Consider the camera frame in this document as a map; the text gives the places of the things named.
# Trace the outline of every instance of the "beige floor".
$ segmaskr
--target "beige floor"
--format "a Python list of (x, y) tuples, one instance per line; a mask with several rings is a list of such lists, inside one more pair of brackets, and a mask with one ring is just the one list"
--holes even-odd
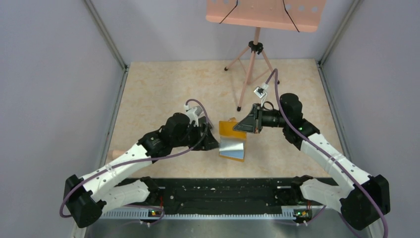
[[(213, 134), (219, 140), (218, 121), (246, 116), (252, 103), (259, 102), (253, 89), (266, 80), (268, 74), (248, 86), (237, 112), (245, 77), (239, 63), (229, 71), (228, 61), (134, 62), (130, 66), (121, 100), (110, 150), (127, 150), (145, 133), (158, 129), (175, 112), (183, 112), (189, 98), (201, 101), (215, 125)], [(317, 126), (339, 151), (337, 132), (313, 59), (271, 60), (279, 69), (279, 93), (292, 92), (303, 103), (304, 117)], [(267, 69), (257, 60), (254, 75)], [(269, 101), (275, 102), (273, 83)], [(176, 148), (173, 153), (184, 150)], [(248, 134), (245, 162), (218, 156), (218, 150), (190, 152), (170, 160), (158, 161), (133, 174), (133, 177), (155, 178), (252, 178), (328, 176), (307, 155), (298, 151), (284, 138), (279, 128), (264, 128), (261, 134)]]

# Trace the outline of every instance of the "pink music stand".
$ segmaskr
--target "pink music stand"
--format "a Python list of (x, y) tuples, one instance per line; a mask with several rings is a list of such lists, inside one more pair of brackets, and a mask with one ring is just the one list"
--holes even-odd
[[(326, 0), (284, 0), (286, 9), (295, 22), (299, 31), (314, 32), (321, 20), (322, 10)], [(236, 5), (236, 0), (207, 0), (206, 19), (210, 22), (220, 23)], [(239, 0), (238, 6), (223, 20), (223, 23), (255, 27), (254, 40), (249, 42), (245, 49), (224, 68), (227, 71), (245, 52), (251, 49), (251, 60), (246, 70), (244, 85), (237, 110), (241, 110), (242, 101), (247, 84), (251, 84), (268, 71), (273, 71), (270, 61), (259, 43), (261, 28), (274, 28), (296, 31), (295, 26), (284, 10), (283, 0)], [(251, 80), (256, 54), (262, 53), (268, 69)]]

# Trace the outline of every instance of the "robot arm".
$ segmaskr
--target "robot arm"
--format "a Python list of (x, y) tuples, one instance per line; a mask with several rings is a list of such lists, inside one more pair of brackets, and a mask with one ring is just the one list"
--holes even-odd
[(234, 130), (260, 133), (264, 126), (283, 128), (286, 140), (313, 158), (337, 183), (337, 186), (331, 186), (311, 176), (295, 177), (292, 183), (294, 197), (300, 201), (313, 200), (336, 210), (357, 230), (362, 230), (376, 221), (379, 215), (375, 208), (337, 166), (339, 162), (369, 193), (383, 214), (387, 214), (390, 210), (388, 181), (381, 175), (371, 176), (331, 146), (319, 129), (303, 118), (302, 103), (295, 94), (281, 95), (280, 103), (291, 124), (311, 142), (330, 154), (330, 158), (297, 135), (286, 123), (280, 111), (267, 110), (263, 107), (263, 103), (253, 104), (251, 112), (234, 126)]
[(206, 123), (205, 117), (200, 117), (202, 112), (200, 107), (193, 107), (186, 114), (175, 113), (160, 129), (145, 134), (117, 159), (80, 178), (76, 175), (69, 177), (64, 197), (82, 181), (96, 176), (75, 190), (65, 204), (78, 227), (91, 225), (102, 213), (114, 208), (147, 199), (153, 202), (158, 198), (158, 187), (148, 177), (116, 187), (135, 171), (156, 162), (133, 161), (164, 157), (173, 148), (181, 146), (204, 151), (218, 148), (218, 142), (208, 129), (211, 124)]

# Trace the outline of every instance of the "gray wall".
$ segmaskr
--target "gray wall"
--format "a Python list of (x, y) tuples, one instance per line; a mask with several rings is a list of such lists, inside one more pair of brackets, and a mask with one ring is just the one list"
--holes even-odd
[[(252, 27), (206, 21), (206, 0), (93, 2), (126, 62), (233, 59), (254, 38)], [(319, 59), (351, 3), (328, 0), (314, 33), (262, 29), (268, 57)]]
[(393, 237), (418, 237), (420, 2), (364, 1), (325, 65), (352, 160), (390, 182)]
[(0, 1), (1, 237), (69, 237), (65, 179), (94, 168), (122, 70), (81, 0)]

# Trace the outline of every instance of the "metal corner post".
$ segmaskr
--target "metal corner post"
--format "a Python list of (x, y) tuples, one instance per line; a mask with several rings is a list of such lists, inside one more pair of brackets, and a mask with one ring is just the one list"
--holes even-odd
[(108, 30), (105, 27), (104, 22), (102, 21), (101, 17), (98, 14), (98, 11), (96, 10), (92, 0), (82, 0), (85, 4), (86, 9), (88, 10), (89, 14), (91, 15), (94, 23), (96, 24), (100, 34), (102, 35), (103, 39), (106, 42), (106, 45), (108, 46), (109, 50), (111, 51), (114, 58), (118, 61), (118, 64), (121, 66), (123, 70), (126, 70), (127, 64), (124, 62), (120, 52), (118, 51), (118, 48), (116, 47), (114, 41), (111, 38), (111, 35), (109, 34)]

